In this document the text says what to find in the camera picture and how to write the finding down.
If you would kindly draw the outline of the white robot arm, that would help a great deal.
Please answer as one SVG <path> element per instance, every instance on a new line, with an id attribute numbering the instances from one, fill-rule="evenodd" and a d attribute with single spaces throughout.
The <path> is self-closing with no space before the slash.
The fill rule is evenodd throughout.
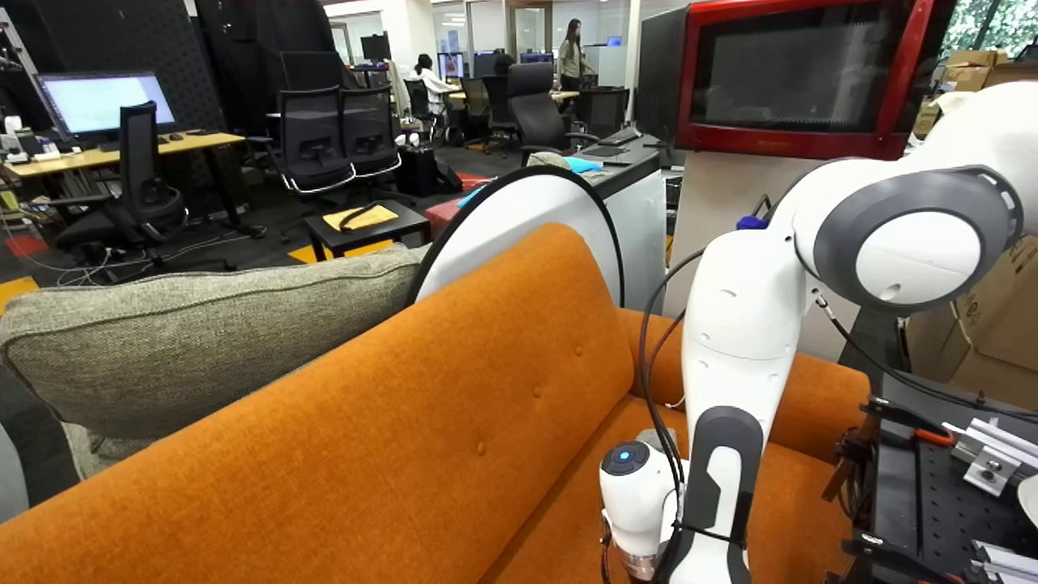
<path id="1" fill-rule="evenodd" d="M 748 508 L 807 301 L 919 312 L 1038 227 L 1038 84 L 965 93 L 897 160 L 805 172 L 767 223 L 700 254 L 681 330 L 686 432 L 601 461 L 603 522 L 646 584 L 748 584 Z"/>

